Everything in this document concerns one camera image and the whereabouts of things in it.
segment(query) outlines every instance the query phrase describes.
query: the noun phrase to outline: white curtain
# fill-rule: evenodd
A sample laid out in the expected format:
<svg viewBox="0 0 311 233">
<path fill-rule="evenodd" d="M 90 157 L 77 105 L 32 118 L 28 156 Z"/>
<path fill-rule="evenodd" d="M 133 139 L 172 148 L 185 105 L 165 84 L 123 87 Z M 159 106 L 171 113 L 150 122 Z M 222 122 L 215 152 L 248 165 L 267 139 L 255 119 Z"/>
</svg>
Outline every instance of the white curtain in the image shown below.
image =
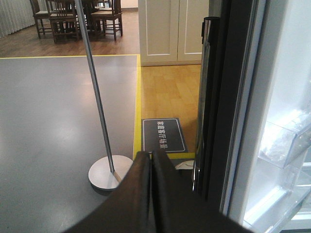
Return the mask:
<svg viewBox="0 0 311 233">
<path fill-rule="evenodd" d="M 39 0 L 40 10 L 45 10 L 45 0 Z M 0 38 L 34 25 L 29 0 L 0 0 Z"/>
</svg>

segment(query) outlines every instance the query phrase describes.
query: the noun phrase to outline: metal cylinder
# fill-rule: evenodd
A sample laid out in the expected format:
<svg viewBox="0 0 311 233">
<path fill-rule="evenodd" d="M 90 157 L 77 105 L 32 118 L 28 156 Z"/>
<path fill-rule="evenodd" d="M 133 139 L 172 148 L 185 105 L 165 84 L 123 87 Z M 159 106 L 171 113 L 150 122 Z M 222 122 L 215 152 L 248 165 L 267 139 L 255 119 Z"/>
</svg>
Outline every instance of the metal cylinder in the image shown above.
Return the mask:
<svg viewBox="0 0 311 233">
<path fill-rule="evenodd" d="M 94 88 L 95 97 L 96 97 L 97 108 L 98 108 L 100 121 L 101 121 L 101 125 L 102 125 L 104 142 L 105 142 L 107 156 L 108 156 L 108 160 L 109 160 L 109 167 L 110 167 L 111 173 L 114 173 L 115 169 L 113 166 L 111 148 L 110 148 L 109 137 L 108 137 L 108 132 L 107 132 L 107 125 L 106 125 L 106 121 L 105 121 L 105 117 L 104 117 L 102 99 L 101 99 L 101 94 L 100 94 L 99 88 L 98 88 L 97 76 L 96 76 L 95 66 L 94 66 L 94 62 L 93 62 L 91 46 L 90 46 L 89 38 L 87 35 L 86 22 L 84 19 L 84 13 L 83 13 L 81 0 L 75 0 L 75 4 L 76 4 L 76 8 L 77 8 L 77 15 L 78 15 L 78 19 L 79 19 L 82 38 L 83 38 L 84 46 L 86 48 L 86 57 L 87 57 L 89 71 L 91 73 L 93 88 Z"/>
</svg>

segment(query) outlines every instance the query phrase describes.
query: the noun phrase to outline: yellow tape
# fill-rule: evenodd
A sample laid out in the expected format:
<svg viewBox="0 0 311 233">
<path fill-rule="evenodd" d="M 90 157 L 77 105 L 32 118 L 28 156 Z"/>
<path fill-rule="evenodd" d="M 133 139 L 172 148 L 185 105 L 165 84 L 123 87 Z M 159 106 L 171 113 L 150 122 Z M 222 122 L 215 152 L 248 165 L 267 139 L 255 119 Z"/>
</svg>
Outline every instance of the yellow tape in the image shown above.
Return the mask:
<svg viewBox="0 0 311 233">
<path fill-rule="evenodd" d="M 137 84 L 136 84 L 133 160 L 135 159 L 136 153 L 138 151 L 141 151 L 141 66 L 139 54 L 137 55 Z"/>
<path fill-rule="evenodd" d="M 170 159 L 194 159 L 193 153 L 168 153 L 167 156 Z"/>
<path fill-rule="evenodd" d="M 111 56 L 137 56 L 137 54 L 108 54 L 108 55 L 93 55 L 93 57 L 111 57 Z M 39 57 L 0 57 L 0 59 L 25 59 L 25 58 L 57 58 L 57 57 L 86 57 L 86 55 L 74 56 L 39 56 Z"/>
</svg>

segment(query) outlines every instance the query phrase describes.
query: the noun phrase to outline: white cabinet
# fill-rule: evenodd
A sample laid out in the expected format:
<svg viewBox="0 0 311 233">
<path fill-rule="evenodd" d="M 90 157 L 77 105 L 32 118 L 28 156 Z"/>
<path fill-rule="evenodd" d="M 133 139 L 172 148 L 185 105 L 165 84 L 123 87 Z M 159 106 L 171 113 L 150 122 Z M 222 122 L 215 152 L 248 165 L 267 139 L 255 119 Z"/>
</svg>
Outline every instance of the white cabinet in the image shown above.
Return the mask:
<svg viewBox="0 0 311 233">
<path fill-rule="evenodd" d="M 142 66 L 201 63 L 208 0 L 138 0 Z"/>
</svg>

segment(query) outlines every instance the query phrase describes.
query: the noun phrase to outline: refrigerator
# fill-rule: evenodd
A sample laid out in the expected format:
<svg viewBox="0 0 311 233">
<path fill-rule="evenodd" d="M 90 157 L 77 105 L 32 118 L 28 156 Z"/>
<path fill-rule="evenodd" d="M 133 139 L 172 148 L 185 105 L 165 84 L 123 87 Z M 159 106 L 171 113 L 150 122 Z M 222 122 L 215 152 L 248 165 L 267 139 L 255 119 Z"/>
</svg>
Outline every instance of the refrigerator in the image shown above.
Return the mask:
<svg viewBox="0 0 311 233">
<path fill-rule="evenodd" d="M 311 1 L 211 2 L 193 190 L 253 232 L 311 232 Z"/>
</svg>

